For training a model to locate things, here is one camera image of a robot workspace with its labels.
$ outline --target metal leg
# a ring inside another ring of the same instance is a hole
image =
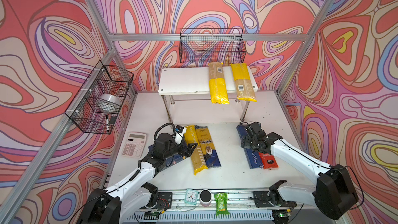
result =
[[[173,96],[172,95],[170,95],[170,103],[172,104],[172,105],[174,105],[176,102],[174,101],[174,98],[173,98]]]
[[[167,112],[167,117],[169,118],[169,122],[173,123],[173,119],[172,119],[172,116],[170,115],[170,109],[169,109],[169,105],[167,104],[166,97],[164,95],[162,95],[162,99],[163,99],[164,106],[166,107],[166,112]]]
[[[246,112],[247,112],[248,107],[249,107],[249,103],[250,103],[250,101],[246,101],[246,105],[245,105],[245,107],[243,108],[242,116],[240,117],[240,120],[241,120],[241,121],[244,121],[244,120],[245,120]]]

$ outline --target black wire basket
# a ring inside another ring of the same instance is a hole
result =
[[[181,28],[180,62],[197,67],[210,62],[242,63],[246,56],[242,33],[241,28]]]
[[[102,64],[82,101],[66,114],[82,132],[111,134],[133,77],[124,68]]]

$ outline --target green packet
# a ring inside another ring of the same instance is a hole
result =
[[[224,193],[217,193],[214,195],[216,199],[216,216],[219,214],[229,214],[228,210],[226,210],[226,201],[228,200],[228,194]]]

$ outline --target colorful wallpaper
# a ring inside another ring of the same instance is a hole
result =
[[[236,27],[245,33],[306,33],[324,0],[97,0],[113,33],[179,33]]]
[[[283,92],[309,153],[358,176],[352,223],[398,223],[397,16],[398,0],[336,0]]]
[[[0,204],[106,52],[84,0],[0,0]],[[68,222],[99,185],[130,102],[112,135],[71,128],[14,224]]]
[[[301,42],[247,41],[244,62],[250,66],[260,90],[275,90]],[[119,41],[115,46],[126,68],[135,74],[137,91],[157,91],[165,67],[196,67],[180,63],[179,41]]]

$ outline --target pink calculator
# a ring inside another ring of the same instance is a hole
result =
[[[126,157],[141,158],[146,141],[146,134],[139,132],[129,132],[122,147],[122,155]]]

